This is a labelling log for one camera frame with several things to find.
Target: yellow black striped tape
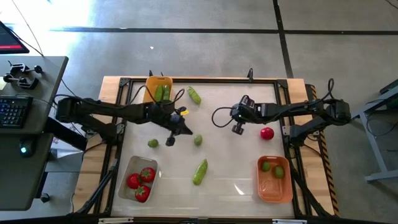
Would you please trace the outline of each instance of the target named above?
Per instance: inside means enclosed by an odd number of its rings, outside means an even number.
[[[317,92],[315,91],[315,87],[311,86],[311,89],[312,89],[313,98],[317,99],[318,97],[317,97]],[[323,131],[320,132],[320,135],[318,137],[318,144],[319,144],[319,147],[320,147],[320,150],[321,150],[323,168],[325,169],[326,180],[327,180],[328,186],[329,186],[331,204],[333,206],[333,210],[335,212],[335,215],[340,216],[340,213],[338,211],[338,204],[337,204],[337,197],[336,197],[336,192],[335,192],[335,185],[333,183],[333,177],[332,177],[332,174],[331,174],[328,148],[326,146],[325,134],[323,133]]]

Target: white tabletop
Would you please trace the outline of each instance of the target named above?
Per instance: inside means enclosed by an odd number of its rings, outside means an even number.
[[[135,83],[133,91],[141,86]],[[267,126],[275,132],[270,141],[260,138],[261,124],[245,124],[240,136],[231,131],[236,122],[217,128],[211,122],[212,112],[221,106],[233,106],[244,94],[256,102],[275,103],[274,86],[268,84],[174,83],[173,93],[192,86],[201,96],[196,105],[186,93],[176,102],[176,108],[186,106],[187,126],[194,135],[203,136],[196,147],[193,136],[180,135],[175,145],[165,145],[170,131],[156,124],[128,123],[124,137],[116,189],[119,189],[127,163],[132,156],[154,159],[158,163],[157,180],[146,203],[119,198],[115,192],[112,216],[115,217],[293,217],[292,203],[266,203],[257,196],[256,162],[261,156],[284,156],[279,122]],[[140,103],[144,91],[135,103]],[[229,110],[220,110],[215,121],[225,124],[231,118]],[[160,146],[151,149],[150,139]],[[201,185],[192,183],[198,165],[208,161],[208,170]]]

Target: plastic container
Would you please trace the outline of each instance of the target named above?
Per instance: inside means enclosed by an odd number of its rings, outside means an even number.
[[[124,172],[123,181],[119,188],[118,192],[119,197],[124,199],[130,199],[136,201],[137,203],[141,203],[138,202],[136,199],[136,190],[129,188],[127,186],[126,180],[133,173],[140,174],[141,170],[146,167],[151,167],[156,171],[154,181],[152,181],[151,183],[144,183],[146,186],[150,187],[148,199],[144,203],[150,200],[150,196],[152,195],[152,186],[155,184],[157,178],[157,162],[153,159],[147,159],[139,156],[132,156],[129,161],[129,164],[127,165],[126,171]]]
[[[148,90],[155,97],[156,88],[158,85],[168,85],[170,86],[170,98],[172,95],[173,89],[173,79],[170,77],[149,77],[145,85],[148,87]],[[148,90],[145,91],[144,99],[142,99],[143,103],[153,102],[152,98],[150,97]]]
[[[264,161],[271,164],[271,169],[267,172],[261,170]],[[275,166],[284,169],[283,179],[274,177]],[[257,193],[265,202],[283,203],[293,199],[292,180],[290,179],[289,162],[280,156],[262,156],[257,161]]]

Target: green vegetable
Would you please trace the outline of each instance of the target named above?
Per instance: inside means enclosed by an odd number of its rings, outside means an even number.
[[[195,185],[200,185],[201,180],[205,177],[207,171],[207,159],[203,160],[200,165],[198,166],[195,175],[193,176],[192,182]]]
[[[271,169],[271,164],[269,164],[267,161],[264,161],[261,165],[261,170],[267,172],[269,169]]]
[[[281,166],[275,166],[274,168],[274,176],[278,179],[282,179],[285,176],[284,169]]]
[[[156,139],[151,139],[148,141],[149,147],[157,147],[158,145],[159,145],[159,142]]]
[[[202,141],[203,137],[201,136],[201,134],[197,134],[193,139],[193,143],[195,143],[196,146],[200,146]]]
[[[169,100],[169,99],[170,99],[170,86],[165,85],[163,92],[163,100]]]
[[[200,98],[200,96],[198,95],[198,93],[197,93],[192,87],[190,87],[190,86],[188,86],[187,90],[188,90],[188,94],[189,94],[189,96],[191,97],[191,99],[192,99],[196,104],[199,105],[200,102],[201,102],[201,98]]]
[[[163,85],[157,85],[156,91],[155,91],[155,101],[158,102],[162,99],[163,97]]]

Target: computer keyboard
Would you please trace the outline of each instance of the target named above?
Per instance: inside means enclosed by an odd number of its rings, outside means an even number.
[[[0,128],[23,128],[32,101],[28,96],[0,96]]]

